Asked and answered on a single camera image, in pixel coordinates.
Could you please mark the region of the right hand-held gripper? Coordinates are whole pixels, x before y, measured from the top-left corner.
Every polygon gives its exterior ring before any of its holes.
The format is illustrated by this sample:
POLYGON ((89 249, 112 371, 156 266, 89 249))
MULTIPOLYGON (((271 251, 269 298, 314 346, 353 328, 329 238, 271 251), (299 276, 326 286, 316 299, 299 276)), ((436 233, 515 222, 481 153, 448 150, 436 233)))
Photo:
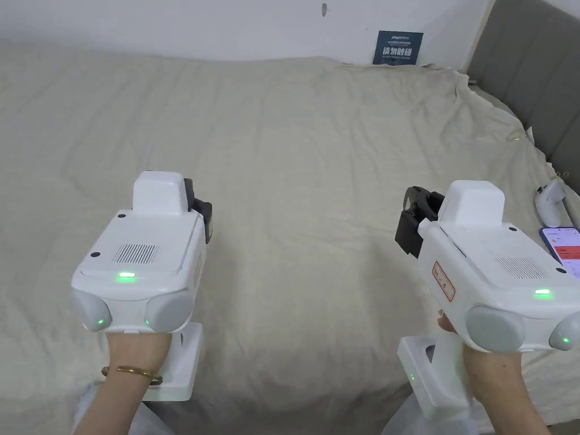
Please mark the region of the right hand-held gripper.
POLYGON ((462 361, 483 352, 572 349, 579 343, 579 281, 514 224, 487 181, 457 180, 445 195, 406 190, 396 243, 454 332, 400 340, 398 358, 427 420, 465 420, 472 401, 462 361))

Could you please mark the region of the person's left hand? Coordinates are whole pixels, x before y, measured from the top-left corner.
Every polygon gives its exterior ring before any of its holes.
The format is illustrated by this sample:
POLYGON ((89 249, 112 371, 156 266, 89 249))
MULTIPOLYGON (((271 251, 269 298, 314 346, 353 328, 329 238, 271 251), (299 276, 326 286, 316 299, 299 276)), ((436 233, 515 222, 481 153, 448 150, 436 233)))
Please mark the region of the person's left hand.
POLYGON ((159 375, 172 342, 170 334, 156 333, 108 333, 106 338, 110 372, 130 368, 150 375, 159 375))

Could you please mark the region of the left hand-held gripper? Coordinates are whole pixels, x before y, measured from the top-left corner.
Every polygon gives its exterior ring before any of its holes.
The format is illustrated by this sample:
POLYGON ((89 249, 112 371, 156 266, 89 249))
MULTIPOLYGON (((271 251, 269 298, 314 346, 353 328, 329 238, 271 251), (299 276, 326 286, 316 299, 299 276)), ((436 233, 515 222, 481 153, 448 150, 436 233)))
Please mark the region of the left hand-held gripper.
POLYGON ((192 180, 148 170, 135 181, 131 208, 116 213, 72 276, 88 331, 171 335, 146 401, 192 396, 203 329, 191 318, 211 236, 212 204, 195 196, 192 180))

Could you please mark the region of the person's right hand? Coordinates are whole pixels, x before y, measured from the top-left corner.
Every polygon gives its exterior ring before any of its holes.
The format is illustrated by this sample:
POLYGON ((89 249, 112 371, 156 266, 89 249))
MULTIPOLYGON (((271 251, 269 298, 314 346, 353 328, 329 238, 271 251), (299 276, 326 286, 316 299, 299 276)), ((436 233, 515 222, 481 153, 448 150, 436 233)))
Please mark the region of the person's right hand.
POLYGON ((481 404, 530 399, 520 352, 481 352, 464 344, 462 358, 469 388, 481 404))

